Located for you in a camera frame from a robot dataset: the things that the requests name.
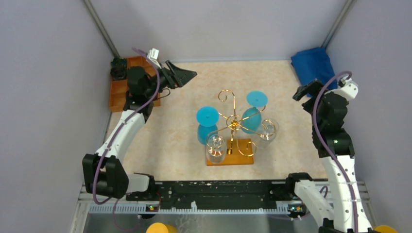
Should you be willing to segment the blue wine glass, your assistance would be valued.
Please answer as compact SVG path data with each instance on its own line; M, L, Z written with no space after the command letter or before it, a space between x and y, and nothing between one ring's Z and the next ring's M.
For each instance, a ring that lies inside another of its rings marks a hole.
M205 106L196 113L196 120L199 123L197 128L198 141L206 145L207 135L210 132L217 130L217 122L219 120L218 111L211 106Z
M261 112L268 103L267 96L261 91L251 91L246 96L250 107L245 110L241 117L241 130L246 134L253 134L262 122Z

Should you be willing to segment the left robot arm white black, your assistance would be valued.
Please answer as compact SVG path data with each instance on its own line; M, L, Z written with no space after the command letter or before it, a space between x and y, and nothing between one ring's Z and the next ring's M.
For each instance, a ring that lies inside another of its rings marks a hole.
M83 157L85 188L99 205L106 201L98 200L98 196L121 199L129 193L147 191L154 182L148 174L127 174L121 162L151 115L157 94L183 87L197 76L197 72L179 68L169 60L165 64L155 68L154 76L141 66L127 69L128 90L120 120L102 146Z

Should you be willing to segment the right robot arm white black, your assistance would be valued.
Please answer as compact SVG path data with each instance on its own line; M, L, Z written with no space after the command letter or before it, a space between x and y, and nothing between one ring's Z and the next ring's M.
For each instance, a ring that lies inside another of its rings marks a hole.
M329 90L319 80L298 87L293 96L312 116L312 141L326 171L332 203L318 191L307 173L287 177L290 192L297 196L315 219L320 233L373 233L355 175L355 151L350 135L343 128L349 101L358 94L351 78L341 78L338 87Z

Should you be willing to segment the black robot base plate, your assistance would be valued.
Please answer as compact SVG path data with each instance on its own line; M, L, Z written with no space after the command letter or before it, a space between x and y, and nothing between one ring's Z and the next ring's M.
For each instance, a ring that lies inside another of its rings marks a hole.
M161 210L275 210L300 199L285 180L157 181L127 201L159 201Z

